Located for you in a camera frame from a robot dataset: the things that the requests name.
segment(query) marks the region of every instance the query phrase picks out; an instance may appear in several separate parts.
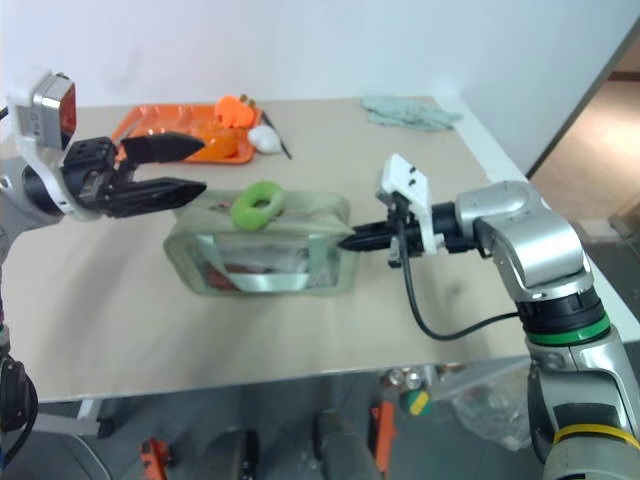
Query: orange tray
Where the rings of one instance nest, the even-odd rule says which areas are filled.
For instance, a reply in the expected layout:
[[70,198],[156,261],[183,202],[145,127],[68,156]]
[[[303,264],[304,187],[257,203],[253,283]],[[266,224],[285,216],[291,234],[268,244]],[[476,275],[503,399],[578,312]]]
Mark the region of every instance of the orange tray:
[[[247,133],[250,128],[224,128],[214,115],[215,105],[138,105],[131,109],[111,140],[118,142],[122,136],[138,137],[154,133],[179,132],[201,139],[205,146],[184,161],[189,163],[250,162],[256,149],[249,143]],[[256,117],[251,128],[260,124],[262,110],[254,108]],[[225,151],[234,150],[232,154]],[[118,160],[124,158],[119,147]]]

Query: table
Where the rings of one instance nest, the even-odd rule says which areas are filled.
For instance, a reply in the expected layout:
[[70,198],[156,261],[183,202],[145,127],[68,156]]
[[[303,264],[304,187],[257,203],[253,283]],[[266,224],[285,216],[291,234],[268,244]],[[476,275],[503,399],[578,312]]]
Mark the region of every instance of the table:
[[[464,102],[437,101],[463,113],[456,131],[374,125],[356,99],[264,102],[293,160],[275,155],[246,166],[148,165],[137,178],[175,176],[232,189],[272,179],[289,189],[337,192],[351,202],[353,224],[384,218],[385,207],[374,198],[376,175],[394,152],[429,176],[436,202],[489,181],[523,179]],[[75,138],[109,135],[127,111],[79,109]],[[4,146],[3,155],[8,150]],[[386,252],[362,255],[355,290],[336,297],[196,296],[162,250],[173,224],[171,212],[91,223],[64,219],[15,243],[3,272],[6,321],[12,353],[42,401],[526,353],[516,319],[456,342],[422,335]],[[413,271],[423,316],[439,331],[514,309],[493,264],[474,253],[417,259]],[[595,274],[623,339],[640,338],[635,317]]]

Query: brown floor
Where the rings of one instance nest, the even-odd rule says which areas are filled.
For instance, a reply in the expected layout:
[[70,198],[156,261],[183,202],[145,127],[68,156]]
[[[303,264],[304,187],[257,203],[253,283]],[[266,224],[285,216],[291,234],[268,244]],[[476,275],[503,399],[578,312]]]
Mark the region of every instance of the brown floor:
[[607,82],[532,182],[570,220],[607,218],[640,194],[640,82]]

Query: clear plastic bag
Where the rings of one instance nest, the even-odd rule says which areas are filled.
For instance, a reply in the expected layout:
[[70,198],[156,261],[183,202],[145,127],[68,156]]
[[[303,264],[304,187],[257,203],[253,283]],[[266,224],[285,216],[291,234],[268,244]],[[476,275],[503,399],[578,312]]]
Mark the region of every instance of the clear plastic bag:
[[476,435],[518,451],[529,446],[528,368],[474,386],[451,400],[460,422]]

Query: green donut toy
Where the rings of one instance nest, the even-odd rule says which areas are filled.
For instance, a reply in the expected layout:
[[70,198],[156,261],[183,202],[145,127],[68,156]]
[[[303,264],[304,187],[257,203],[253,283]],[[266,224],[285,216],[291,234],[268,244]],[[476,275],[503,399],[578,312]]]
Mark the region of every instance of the green donut toy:
[[258,182],[248,187],[231,206],[233,225],[249,232],[267,225],[284,206],[284,190],[275,182]]

